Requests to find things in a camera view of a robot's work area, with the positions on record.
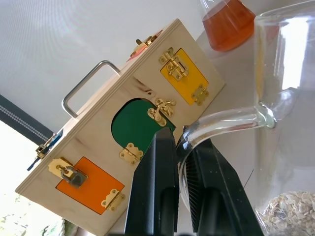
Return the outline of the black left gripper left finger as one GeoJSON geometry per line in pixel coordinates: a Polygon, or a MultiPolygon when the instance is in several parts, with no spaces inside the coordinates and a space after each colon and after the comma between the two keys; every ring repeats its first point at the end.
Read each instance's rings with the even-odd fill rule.
{"type": "Polygon", "coordinates": [[[173,234],[178,208],[176,144],[170,128],[163,128],[153,136],[134,172],[125,233],[173,234]]]}

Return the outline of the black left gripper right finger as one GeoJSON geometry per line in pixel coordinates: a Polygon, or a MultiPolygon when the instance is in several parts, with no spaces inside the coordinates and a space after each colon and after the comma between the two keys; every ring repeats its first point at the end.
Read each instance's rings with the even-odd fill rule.
{"type": "Polygon", "coordinates": [[[186,190],[198,236],[258,236],[260,225],[235,169],[206,139],[186,159],[186,190]]]}

